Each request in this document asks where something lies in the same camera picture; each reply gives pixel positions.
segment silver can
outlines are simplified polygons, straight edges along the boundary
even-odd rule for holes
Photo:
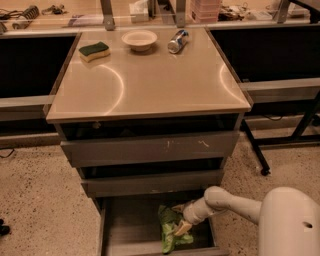
[[[187,43],[188,32],[184,29],[179,30],[168,43],[168,50],[170,53],[178,53]]]

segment speckled floor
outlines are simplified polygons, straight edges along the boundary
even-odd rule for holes
[[[279,128],[259,134],[291,131]],[[8,153],[0,151],[1,156]],[[267,177],[260,175],[260,164],[242,133],[221,186],[256,200],[272,188],[290,186],[320,203],[319,146],[268,148],[263,153],[272,171]],[[17,148],[0,159],[0,218],[11,227],[9,235],[0,237],[1,256],[96,255],[99,214],[59,146]],[[255,225],[227,212],[214,217],[214,226],[218,245],[230,255],[257,255]]]

